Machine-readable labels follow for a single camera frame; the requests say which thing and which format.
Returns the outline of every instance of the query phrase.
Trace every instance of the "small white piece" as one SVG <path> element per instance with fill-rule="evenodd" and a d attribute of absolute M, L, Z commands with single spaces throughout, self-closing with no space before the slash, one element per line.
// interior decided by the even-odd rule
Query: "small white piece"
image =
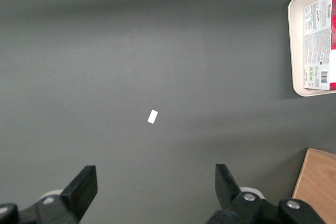
<path fill-rule="evenodd" d="M 156 116 L 157 116 L 157 111 L 155 110 L 152 110 L 149 118 L 148 118 L 148 122 L 149 123 L 154 123 L 155 122 L 155 119 L 156 119 Z"/>

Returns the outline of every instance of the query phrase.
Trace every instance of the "gray surface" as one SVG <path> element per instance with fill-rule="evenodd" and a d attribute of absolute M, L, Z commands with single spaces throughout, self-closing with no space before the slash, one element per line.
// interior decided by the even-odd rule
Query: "gray surface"
<path fill-rule="evenodd" d="M 83 224 L 204 223 L 216 163 L 289 197 L 305 148 L 336 152 L 336 96 L 292 88 L 289 2 L 0 0 L 0 201 L 87 164 Z"/>

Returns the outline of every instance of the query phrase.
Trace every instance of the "silver bolt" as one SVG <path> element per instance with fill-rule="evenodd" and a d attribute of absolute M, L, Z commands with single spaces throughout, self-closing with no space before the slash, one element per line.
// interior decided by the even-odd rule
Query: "silver bolt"
<path fill-rule="evenodd" d="M 289 201 L 287 201 L 287 206 L 289 206 L 289 207 L 292 208 L 292 209 L 299 209 L 299 208 L 300 208 L 300 204 L 297 203 L 297 202 L 294 201 L 294 200 L 289 200 Z"/>
<path fill-rule="evenodd" d="M 4 214 L 7 211 L 8 211 L 8 207 L 2 207 L 2 208 L 0 208 L 0 215 Z"/>
<path fill-rule="evenodd" d="M 54 198 L 48 197 L 43 201 L 44 205 L 50 204 L 54 202 Z"/>
<path fill-rule="evenodd" d="M 246 199 L 247 201 L 254 201 L 256 199 L 256 196 L 254 196 L 253 194 L 244 194 L 244 199 Z"/>

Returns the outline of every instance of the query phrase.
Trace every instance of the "beige tray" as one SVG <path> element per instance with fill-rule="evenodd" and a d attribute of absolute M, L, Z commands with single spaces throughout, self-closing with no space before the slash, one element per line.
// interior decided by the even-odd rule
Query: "beige tray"
<path fill-rule="evenodd" d="M 290 52 L 292 59 L 293 88 L 303 97 L 336 93 L 336 90 L 325 91 L 305 89 L 303 87 L 303 9 L 317 0 L 292 0 L 288 6 L 288 24 Z"/>

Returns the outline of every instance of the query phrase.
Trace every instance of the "wooden board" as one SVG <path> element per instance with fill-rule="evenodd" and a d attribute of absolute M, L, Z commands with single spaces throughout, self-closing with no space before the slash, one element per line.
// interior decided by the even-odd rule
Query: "wooden board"
<path fill-rule="evenodd" d="M 336 223 L 336 155 L 308 149 L 293 198 L 310 204 L 327 224 Z"/>

